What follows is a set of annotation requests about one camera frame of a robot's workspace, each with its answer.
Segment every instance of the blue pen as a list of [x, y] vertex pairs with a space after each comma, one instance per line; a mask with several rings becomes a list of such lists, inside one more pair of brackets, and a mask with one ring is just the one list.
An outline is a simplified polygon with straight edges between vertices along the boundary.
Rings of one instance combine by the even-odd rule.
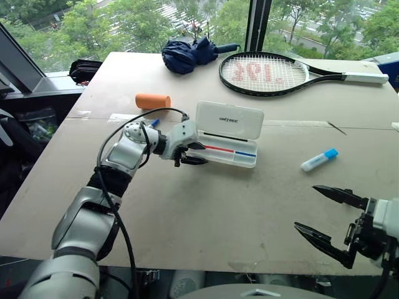
[[149, 125], [149, 128], [155, 128], [156, 126], [158, 126], [158, 124], [160, 123], [159, 118], [157, 118], [156, 120], [154, 120], [151, 125]]

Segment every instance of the racket strings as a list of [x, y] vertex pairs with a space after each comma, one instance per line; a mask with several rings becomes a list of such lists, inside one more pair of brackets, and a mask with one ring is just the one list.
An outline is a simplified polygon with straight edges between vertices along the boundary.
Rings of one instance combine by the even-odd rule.
[[296, 87], [307, 79], [302, 66], [273, 56], [249, 55], [226, 61], [222, 75], [239, 88], [275, 92]]

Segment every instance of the blue marker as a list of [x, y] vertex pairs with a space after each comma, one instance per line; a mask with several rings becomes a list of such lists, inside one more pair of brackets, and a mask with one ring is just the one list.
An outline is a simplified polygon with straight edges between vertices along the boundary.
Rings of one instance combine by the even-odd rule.
[[149, 125], [149, 128], [155, 128], [156, 126], [158, 126], [158, 124], [160, 123], [159, 118], [157, 118], [156, 120], [154, 120], [151, 125]]
[[307, 160], [306, 162], [303, 162], [300, 167], [303, 171], [310, 171], [324, 162], [334, 159], [336, 156], [338, 156], [338, 151], [335, 148], [332, 148], [310, 160]]

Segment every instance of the tennis racket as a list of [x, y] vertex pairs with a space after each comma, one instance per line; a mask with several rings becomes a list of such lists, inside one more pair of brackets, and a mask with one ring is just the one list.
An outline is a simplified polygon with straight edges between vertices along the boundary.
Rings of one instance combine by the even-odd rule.
[[327, 80], [376, 84], [388, 81], [386, 74], [331, 72], [266, 52], [241, 52], [227, 57], [219, 66], [219, 76], [228, 88], [259, 97], [285, 95]]

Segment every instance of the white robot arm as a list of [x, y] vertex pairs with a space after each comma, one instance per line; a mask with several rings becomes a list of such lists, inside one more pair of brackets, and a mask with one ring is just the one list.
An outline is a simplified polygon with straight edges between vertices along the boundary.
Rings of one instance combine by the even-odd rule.
[[100, 298], [97, 261], [111, 251], [121, 224], [108, 204], [102, 181], [107, 186], [108, 198], [119, 208], [122, 195], [145, 154], [155, 153], [162, 159], [175, 160], [175, 166], [180, 162], [203, 164], [206, 160], [185, 155], [189, 147], [203, 147], [196, 140], [192, 120], [175, 125], [166, 135], [143, 122], [127, 123], [119, 141], [101, 160], [100, 169], [96, 168], [55, 229], [52, 258], [38, 266], [20, 297]]

